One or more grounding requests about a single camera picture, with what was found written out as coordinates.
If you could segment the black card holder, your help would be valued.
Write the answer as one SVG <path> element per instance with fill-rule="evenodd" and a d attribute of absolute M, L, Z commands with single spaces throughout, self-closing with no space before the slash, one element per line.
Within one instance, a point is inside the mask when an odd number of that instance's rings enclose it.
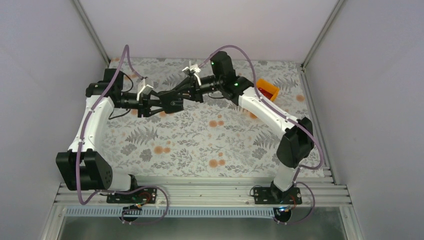
<path fill-rule="evenodd" d="M 184 110 L 184 99 L 178 98 L 177 93 L 172 93 L 169 90 L 170 102 L 161 103 L 169 105 L 169 114 L 177 113 Z"/>

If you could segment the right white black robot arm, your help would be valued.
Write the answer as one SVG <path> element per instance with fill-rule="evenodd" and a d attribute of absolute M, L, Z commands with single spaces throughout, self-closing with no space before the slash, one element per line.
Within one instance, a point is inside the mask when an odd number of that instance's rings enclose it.
<path fill-rule="evenodd" d="M 315 147 L 312 122 L 306 117 L 290 116 L 266 98 L 254 81 L 238 76 L 225 51 L 214 53 L 209 61 L 211 76 L 199 77 L 197 65 L 183 70 L 187 77 L 170 91 L 164 111 L 167 114 L 182 111 L 184 100 L 201 103 L 205 94 L 219 91 L 226 100 L 253 113 L 280 139 L 276 152 L 280 164 L 271 183 L 270 195 L 274 202 L 284 203 L 290 197 L 289 189 L 294 186 L 301 161 Z"/>

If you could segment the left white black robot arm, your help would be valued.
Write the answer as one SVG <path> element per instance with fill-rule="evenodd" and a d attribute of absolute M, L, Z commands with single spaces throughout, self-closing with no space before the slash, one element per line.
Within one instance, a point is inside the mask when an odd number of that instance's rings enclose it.
<path fill-rule="evenodd" d="M 119 192 L 124 201 L 134 202 L 140 191 L 135 176 L 114 170 L 101 149 L 107 122 L 113 118 L 115 109 L 137 110 L 139 118 L 183 110 L 183 98 L 175 90 L 148 90 L 145 79 L 136 93 L 124 91 L 126 76 L 121 70 L 107 68 L 102 80 L 86 88 L 85 109 L 77 134 L 68 150 L 59 152 L 55 159 L 71 191 Z"/>

